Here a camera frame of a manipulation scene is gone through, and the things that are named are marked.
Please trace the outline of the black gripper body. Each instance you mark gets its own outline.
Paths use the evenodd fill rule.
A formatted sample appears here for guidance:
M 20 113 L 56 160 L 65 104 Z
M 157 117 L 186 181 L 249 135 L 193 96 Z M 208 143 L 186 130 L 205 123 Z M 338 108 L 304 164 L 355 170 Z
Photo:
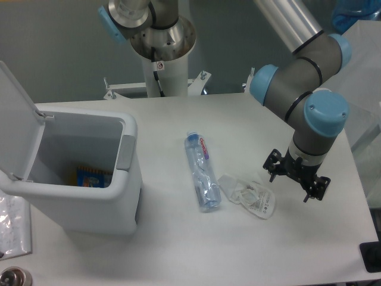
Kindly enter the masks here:
M 287 150 L 286 155 L 279 162 L 277 170 L 280 172 L 279 175 L 286 175 L 299 182 L 302 188 L 314 188 L 319 167 L 320 164 L 315 166 L 304 165 L 302 158 L 293 159 Z

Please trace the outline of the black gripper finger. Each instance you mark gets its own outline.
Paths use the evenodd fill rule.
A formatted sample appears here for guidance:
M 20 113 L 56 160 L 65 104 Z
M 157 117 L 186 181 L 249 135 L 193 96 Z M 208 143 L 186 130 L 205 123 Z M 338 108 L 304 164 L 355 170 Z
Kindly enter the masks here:
M 263 169 L 270 175 L 269 182 L 273 182 L 276 176 L 282 175 L 282 155 L 277 149 L 273 149 L 266 158 Z
M 321 201 L 326 193 L 326 190 L 331 182 L 331 179 L 325 176 L 315 176 L 312 179 L 303 180 L 302 188 L 306 191 L 306 196 L 303 202 L 306 203 L 309 199 L 317 199 Z

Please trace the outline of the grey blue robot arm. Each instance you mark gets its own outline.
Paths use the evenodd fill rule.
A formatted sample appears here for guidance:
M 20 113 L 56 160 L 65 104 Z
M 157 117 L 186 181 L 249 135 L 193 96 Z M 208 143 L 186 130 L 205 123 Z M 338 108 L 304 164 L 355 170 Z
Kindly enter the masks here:
M 321 200 L 330 179 L 317 171 L 348 118 L 345 98 L 322 84 L 351 59 L 341 35 L 327 35 L 301 1 L 257 1 L 295 56 L 285 68 L 260 68 L 247 91 L 293 128 L 286 154 L 273 150 L 264 168 L 272 178 L 298 182 L 307 198 Z M 195 45 L 193 25 L 179 14 L 177 1 L 108 1 L 98 9 L 105 30 L 117 42 L 129 41 L 145 65 L 149 97 L 189 94 L 188 54 Z

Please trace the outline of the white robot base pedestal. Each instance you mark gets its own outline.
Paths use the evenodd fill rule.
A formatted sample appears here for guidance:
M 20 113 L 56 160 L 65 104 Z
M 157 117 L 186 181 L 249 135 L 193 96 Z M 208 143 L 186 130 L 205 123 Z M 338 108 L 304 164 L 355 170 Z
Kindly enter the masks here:
M 108 84 L 104 79 L 108 100 L 136 93 L 147 97 L 185 97 L 208 93 L 211 73 L 203 70 L 197 77 L 188 78 L 188 57 L 196 44 L 192 23 L 180 16 L 174 26 L 158 30 L 151 27 L 129 39 L 133 51 L 140 58 L 145 81 L 143 83 Z

